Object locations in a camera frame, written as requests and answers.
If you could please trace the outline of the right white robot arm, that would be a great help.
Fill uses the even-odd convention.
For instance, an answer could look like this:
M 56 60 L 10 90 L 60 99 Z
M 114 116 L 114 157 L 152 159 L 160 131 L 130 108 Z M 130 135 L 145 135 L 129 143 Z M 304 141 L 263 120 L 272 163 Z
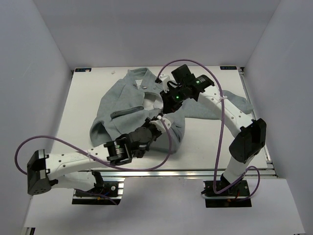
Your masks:
M 213 111 L 222 122 L 218 154 L 221 152 L 224 128 L 231 132 L 234 138 L 229 146 L 231 158 L 220 180 L 213 179 L 212 189 L 214 194 L 233 195 L 239 188 L 238 183 L 251 168 L 250 162 L 265 146 L 266 122 L 261 118 L 253 119 L 229 101 L 213 74 L 196 77 L 187 65 L 182 65 L 172 71 L 171 76 L 159 73 L 156 82 L 163 85 L 163 113 L 177 111 L 187 99 L 193 99 Z

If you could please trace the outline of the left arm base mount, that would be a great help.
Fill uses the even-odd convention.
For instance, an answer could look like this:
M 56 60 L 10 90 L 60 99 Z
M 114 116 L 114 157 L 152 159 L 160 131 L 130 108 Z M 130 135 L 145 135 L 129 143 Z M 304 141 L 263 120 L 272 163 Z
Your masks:
M 121 179 L 103 178 L 100 172 L 92 171 L 95 182 L 89 190 L 75 190 L 73 205 L 119 205 L 124 182 Z

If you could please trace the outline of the grey zip-up jacket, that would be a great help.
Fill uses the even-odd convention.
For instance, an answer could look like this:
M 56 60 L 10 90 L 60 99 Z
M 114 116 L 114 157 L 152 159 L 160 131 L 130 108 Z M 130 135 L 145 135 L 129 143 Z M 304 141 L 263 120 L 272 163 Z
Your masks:
M 160 92 L 161 84 L 155 82 L 156 76 L 148 68 L 128 70 L 124 78 L 119 79 L 101 98 L 97 115 L 89 131 L 93 146 L 113 141 L 142 126 L 146 118 L 158 115 L 163 107 Z M 162 134 L 151 144 L 151 149 L 177 152 L 184 137 L 185 118 L 217 120 L 213 111 L 205 108 L 193 99 L 183 102 L 181 108 L 166 115 L 170 120 L 168 136 Z

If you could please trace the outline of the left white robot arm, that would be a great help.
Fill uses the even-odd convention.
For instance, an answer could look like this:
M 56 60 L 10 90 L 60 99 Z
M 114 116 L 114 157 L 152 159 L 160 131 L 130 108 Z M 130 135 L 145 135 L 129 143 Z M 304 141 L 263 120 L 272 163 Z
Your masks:
M 74 147 L 73 152 L 65 154 L 37 150 L 27 163 L 27 193 L 34 196 L 53 188 L 78 188 L 99 195 L 103 191 L 103 181 L 94 169 L 122 170 L 122 166 L 131 163 L 133 158 L 142 158 L 168 126 L 170 122 L 160 116 L 147 118 L 134 131 L 88 150 Z

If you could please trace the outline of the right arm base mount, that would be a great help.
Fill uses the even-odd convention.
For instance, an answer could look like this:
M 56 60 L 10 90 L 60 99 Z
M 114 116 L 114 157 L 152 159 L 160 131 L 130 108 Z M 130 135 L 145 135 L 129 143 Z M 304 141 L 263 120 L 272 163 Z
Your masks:
M 252 202 L 248 198 L 250 190 L 246 180 L 242 180 L 231 189 L 220 194 L 213 191 L 213 181 L 204 181 L 204 189 L 201 192 L 207 208 L 251 208 Z

